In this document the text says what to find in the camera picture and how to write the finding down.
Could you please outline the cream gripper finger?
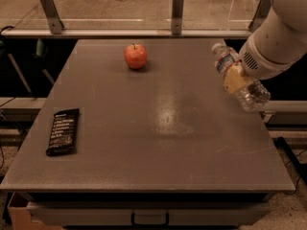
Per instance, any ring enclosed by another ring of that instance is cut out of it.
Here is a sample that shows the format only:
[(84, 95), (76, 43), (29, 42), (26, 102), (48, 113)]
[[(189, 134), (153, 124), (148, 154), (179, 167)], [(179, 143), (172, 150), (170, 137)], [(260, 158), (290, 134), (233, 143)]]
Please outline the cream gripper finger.
[(228, 67), (223, 77), (224, 88), (229, 94), (234, 94), (252, 83), (252, 78), (247, 75), (240, 63), (234, 63)]

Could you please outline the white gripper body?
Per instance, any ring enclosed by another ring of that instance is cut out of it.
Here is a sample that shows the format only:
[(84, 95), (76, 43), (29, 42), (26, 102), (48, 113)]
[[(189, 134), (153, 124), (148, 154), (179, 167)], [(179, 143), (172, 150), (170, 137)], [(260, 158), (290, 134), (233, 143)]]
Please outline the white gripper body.
[(252, 34), (239, 51), (242, 67), (246, 73), (258, 80), (274, 78), (290, 68), (289, 63), (276, 63), (261, 55)]

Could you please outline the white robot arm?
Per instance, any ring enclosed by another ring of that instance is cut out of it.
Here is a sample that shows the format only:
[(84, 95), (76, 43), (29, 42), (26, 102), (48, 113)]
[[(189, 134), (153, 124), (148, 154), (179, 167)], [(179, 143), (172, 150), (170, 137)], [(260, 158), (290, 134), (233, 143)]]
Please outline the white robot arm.
[(306, 98), (306, 81), (289, 69), (307, 54), (307, 0), (271, 0), (269, 13), (238, 49), (246, 73), (275, 100)]

